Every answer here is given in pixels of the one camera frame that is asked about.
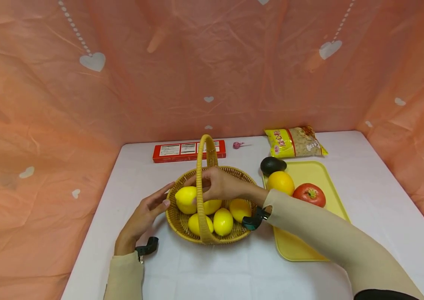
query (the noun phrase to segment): snack bag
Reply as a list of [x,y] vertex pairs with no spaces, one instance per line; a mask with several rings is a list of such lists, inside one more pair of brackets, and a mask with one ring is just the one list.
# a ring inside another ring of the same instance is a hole
[[310,126],[265,130],[265,134],[270,143],[270,154],[275,158],[328,155]]

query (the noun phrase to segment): dotted line pattern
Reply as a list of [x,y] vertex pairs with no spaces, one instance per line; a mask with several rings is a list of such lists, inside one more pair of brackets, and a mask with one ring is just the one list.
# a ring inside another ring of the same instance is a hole
[[340,26],[338,26],[337,32],[335,32],[335,37],[333,38],[332,44],[334,43],[334,41],[337,39],[338,34],[340,33],[340,31],[342,30],[342,27],[345,23],[345,20],[347,19],[348,15],[350,14],[350,11],[352,10],[352,6],[354,4],[355,0],[352,0],[350,3],[350,6],[347,9],[347,12],[345,13],[345,15],[343,16],[342,22],[340,23]]
[[82,44],[82,47],[89,54],[89,56],[92,56],[89,47],[85,43],[82,35],[79,33],[79,29],[77,29],[77,27],[75,26],[75,23],[73,22],[72,18],[70,17],[70,13],[67,12],[67,8],[64,6],[64,1],[58,1],[58,4],[60,6],[60,9],[64,12],[64,15],[66,16],[67,21],[70,23],[70,26],[72,26],[72,29],[75,32],[75,35],[79,39],[80,43]]

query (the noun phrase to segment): red tomato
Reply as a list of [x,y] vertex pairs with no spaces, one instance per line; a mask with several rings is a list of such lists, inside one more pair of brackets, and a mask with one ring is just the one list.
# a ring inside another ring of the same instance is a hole
[[299,185],[293,192],[292,197],[312,203],[321,208],[326,204],[325,194],[318,186],[312,183]]

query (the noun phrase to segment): white tablecloth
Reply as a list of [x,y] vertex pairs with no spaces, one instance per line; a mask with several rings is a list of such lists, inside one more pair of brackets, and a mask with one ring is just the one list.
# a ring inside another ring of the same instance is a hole
[[[423,216],[361,133],[317,137],[330,155],[302,160],[325,165],[351,222],[385,246],[424,294]],[[235,150],[235,141],[245,146]],[[195,161],[154,164],[157,144],[121,149],[62,300],[102,300],[115,238],[140,200],[195,168]],[[227,158],[219,164],[240,168],[262,185],[259,164],[268,155],[267,139],[231,138],[226,146]],[[159,238],[159,249],[145,258],[144,300],[352,298],[347,275],[337,265],[284,260],[268,224],[240,242],[203,246],[178,237],[163,215],[142,244],[150,235]]]

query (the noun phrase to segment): pink fabric backdrop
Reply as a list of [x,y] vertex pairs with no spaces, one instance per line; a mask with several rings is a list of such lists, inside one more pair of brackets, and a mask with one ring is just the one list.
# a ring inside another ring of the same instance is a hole
[[424,214],[424,1],[0,0],[0,299],[60,298],[124,143],[305,124]]

